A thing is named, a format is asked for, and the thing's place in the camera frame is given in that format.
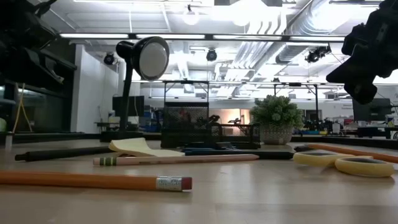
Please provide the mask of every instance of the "potted plant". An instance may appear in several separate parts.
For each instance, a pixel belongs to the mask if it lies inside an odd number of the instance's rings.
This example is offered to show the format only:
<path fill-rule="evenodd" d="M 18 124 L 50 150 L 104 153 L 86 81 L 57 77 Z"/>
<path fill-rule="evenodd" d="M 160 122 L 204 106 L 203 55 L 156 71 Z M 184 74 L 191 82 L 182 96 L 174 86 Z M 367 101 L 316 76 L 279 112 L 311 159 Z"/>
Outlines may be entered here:
<path fill-rule="evenodd" d="M 250 114 L 261 125 L 261 141 L 265 144 L 286 144 L 292 139 L 293 128 L 303 126 L 302 111 L 288 97 L 268 95 L 255 104 Z"/>

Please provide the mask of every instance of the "plant pot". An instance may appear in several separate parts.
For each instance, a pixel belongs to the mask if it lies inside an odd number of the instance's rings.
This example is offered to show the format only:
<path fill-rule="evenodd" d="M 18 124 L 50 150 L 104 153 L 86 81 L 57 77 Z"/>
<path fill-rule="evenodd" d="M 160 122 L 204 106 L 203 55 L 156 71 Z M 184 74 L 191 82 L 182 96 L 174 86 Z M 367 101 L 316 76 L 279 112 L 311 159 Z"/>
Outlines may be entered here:
<path fill-rule="evenodd" d="M 264 144 L 284 145 L 292 139 L 291 126 L 261 126 L 260 140 Z"/>

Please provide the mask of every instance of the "orange pencil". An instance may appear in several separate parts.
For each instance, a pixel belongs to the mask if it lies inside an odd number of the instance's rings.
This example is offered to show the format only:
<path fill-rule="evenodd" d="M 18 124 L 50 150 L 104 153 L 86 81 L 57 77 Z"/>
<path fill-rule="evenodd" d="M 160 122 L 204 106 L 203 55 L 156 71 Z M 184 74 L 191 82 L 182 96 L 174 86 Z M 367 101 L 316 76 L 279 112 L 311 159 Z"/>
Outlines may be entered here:
<path fill-rule="evenodd" d="M 183 191 L 192 189 L 192 178 L 0 171 L 0 184 Z"/>
<path fill-rule="evenodd" d="M 358 151 L 358 150 L 354 150 L 354 149 L 347 149 L 347 148 L 336 147 L 336 146 L 327 146 L 327 145 L 322 145 L 322 144 L 308 144 L 307 146 L 311 149 L 323 149 L 323 150 L 342 153 L 342 154 L 351 154 L 354 156 L 372 156 L 374 159 L 379 159 L 381 161 L 398 163 L 397 156 L 390 156 L 390 155 L 379 154 L 379 153 L 374 153 L 374 152 L 364 152 L 364 151 Z"/>
<path fill-rule="evenodd" d="M 168 157 L 102 157 L 94 158 L 94 165 L 100 166 L 122 166 L 141 164 L 175 164 L 194 162 L 230 162 L 250 161 L 258 159 L 259 156 L 252 154 L 217 155 L 217 156 L 168 156 Z"/>

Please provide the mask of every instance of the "wooden table surface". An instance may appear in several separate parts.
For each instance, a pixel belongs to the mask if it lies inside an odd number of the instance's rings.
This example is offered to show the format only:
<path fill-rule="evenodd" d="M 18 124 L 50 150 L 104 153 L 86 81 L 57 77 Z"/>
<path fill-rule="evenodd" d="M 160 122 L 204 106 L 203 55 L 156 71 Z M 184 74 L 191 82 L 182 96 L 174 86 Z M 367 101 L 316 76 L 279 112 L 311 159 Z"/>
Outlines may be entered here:
<path fill-rule="evenodd" d="M 101 144 L 98 140 L 77 140 L 14 145 L 11 154 L 0 149 L 0 169 L 190 176 L 192 192 L 0 185 L 0 223 L 398 223 L 397 175 L 386 179 L 356 177 L 292 161 L 93 167 L 95 156 L 38 162 L 13 159 L 26 151 Z M 158 141 L 148 144 L 159 148 Z M 290 146 L 267 149 L 292 150 Z"/>

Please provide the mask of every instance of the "pencil eraser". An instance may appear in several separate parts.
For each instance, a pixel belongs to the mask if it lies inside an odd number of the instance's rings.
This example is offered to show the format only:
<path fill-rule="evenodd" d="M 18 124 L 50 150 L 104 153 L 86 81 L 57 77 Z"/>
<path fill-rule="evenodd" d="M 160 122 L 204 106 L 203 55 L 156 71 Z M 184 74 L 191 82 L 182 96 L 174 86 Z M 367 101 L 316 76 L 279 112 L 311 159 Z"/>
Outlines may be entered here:
<path fill-rule="evenodd" d="M 192 177 L 182 177 L 181 189 L 182 190 L 191 190 L 192 189 Z"/>

